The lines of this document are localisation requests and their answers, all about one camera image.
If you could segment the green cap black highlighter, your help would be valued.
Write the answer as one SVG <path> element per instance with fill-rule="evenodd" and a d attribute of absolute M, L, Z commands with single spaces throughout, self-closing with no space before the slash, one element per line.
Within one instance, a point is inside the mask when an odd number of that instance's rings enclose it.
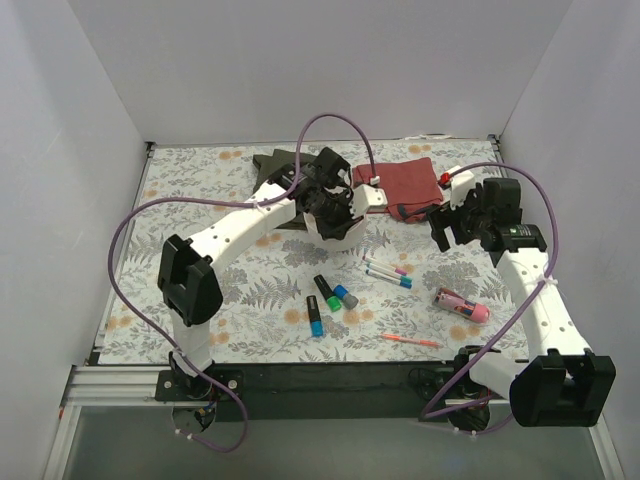
<path fill-rule="evenodd" d="M 318 287 L 322 297 L 328 305 L 331 312 L 337 312 L 341 309 L 341 303 L 338 297 L 335 295 L 328 282 L 323 275 L 316 275 L 314 282 Z"/>

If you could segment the blue cap black highlighter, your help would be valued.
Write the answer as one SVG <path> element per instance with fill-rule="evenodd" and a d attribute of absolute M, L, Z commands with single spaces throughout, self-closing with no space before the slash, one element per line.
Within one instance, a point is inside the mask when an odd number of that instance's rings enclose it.
<path fill-rule="evenodd" d="M 315 295 L 306 297 L 307 313 L 310 323 L 311 334 L 313 337 L 322 337 L 324 335 L 322 318 L 320 315 L 317 298 Z"/>

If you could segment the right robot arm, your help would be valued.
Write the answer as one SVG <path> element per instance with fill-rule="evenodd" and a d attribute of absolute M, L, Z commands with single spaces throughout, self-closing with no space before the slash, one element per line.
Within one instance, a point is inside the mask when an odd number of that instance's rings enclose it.
<path fill-rule="evenodd" d="M 517 307 L 528 360 L 518 363 L 494 350 L 489 341 L 477 352 L 465 352 L 442 389 L 421 416 L 436 416 L 434 406 L 454 389 L 475 397 L 484 389 L 508 400 L 523 427 L 592 427 L 601 415 L 616 368 L 597 355 L 579 333 L 552 278 L 555 259 L 547 252 L 540 229 L 522 221 L 517 180 L 489 178 L 477 182 L 469 172 L 446 174 L 447 203 L 432 207 L 427 218 L 442 251 L 452 243 L 479 241 L 490 255 Z"/>

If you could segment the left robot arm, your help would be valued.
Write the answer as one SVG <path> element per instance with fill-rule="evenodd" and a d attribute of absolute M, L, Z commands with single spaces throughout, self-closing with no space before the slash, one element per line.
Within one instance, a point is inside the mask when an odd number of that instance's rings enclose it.
<path fill-rule="evenodd" d="M 263 182 L 246 208 L 183 239 L 169 237 L 161 255 L 158 287 L 170 310 L 176 342 L 169 356 L 173 378 L 193 400 L 205 398 L 213 386 L 207 338 L 209 322 L 223 304 L 219 278 L 259 238 L 296 216 L 320 248 L 351 249 L 363 222 L 351 211 L 350 165 L 330 148 L 301 167 L 287 164 Z"/>

